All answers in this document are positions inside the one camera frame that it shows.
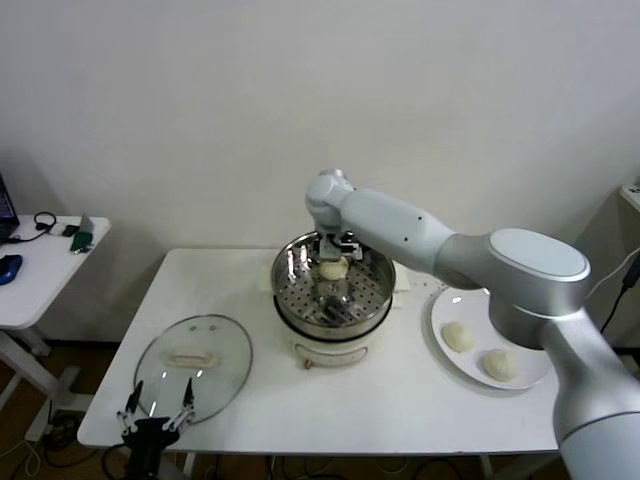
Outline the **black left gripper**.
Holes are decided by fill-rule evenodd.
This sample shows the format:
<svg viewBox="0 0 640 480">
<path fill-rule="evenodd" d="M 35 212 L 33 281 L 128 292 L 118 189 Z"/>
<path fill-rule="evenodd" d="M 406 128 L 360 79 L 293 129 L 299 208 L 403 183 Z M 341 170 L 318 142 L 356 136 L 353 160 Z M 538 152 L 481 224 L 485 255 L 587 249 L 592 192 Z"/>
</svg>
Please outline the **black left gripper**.
<svg viewBox="0 0 640 480">
<path fill-rule="evenodd" d="M 182 433 L 195 417 L 192 379 L 189 379 L 182 406 L 175 415 L 169 420 L 168 418 L 137 420 L 134 425 L 143 385 L 143 380 L 136 383 L 124 409 L 116 413 L 122 432 L 125 433 L 122 436 L 124 445 L 130 451 L 126 479 L 158 479 L 165 449 L 179 440 L 179 433 Z"/>
</svg>

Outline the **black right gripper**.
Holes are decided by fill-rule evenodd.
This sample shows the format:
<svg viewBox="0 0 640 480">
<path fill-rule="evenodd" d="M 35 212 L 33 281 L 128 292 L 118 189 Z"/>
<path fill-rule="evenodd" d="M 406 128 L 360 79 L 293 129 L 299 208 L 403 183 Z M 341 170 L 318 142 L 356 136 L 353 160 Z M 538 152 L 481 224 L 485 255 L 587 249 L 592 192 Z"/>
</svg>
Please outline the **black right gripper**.
<svg viewBox="0 0 640 480">
<path fill-rule="evenodd" d="M 344 232 L 340 237 L 339 245 L 344 257 L 350 257 L 354 260 L 363 258 L 362 245 L 352 232 Z"/>
</svg>

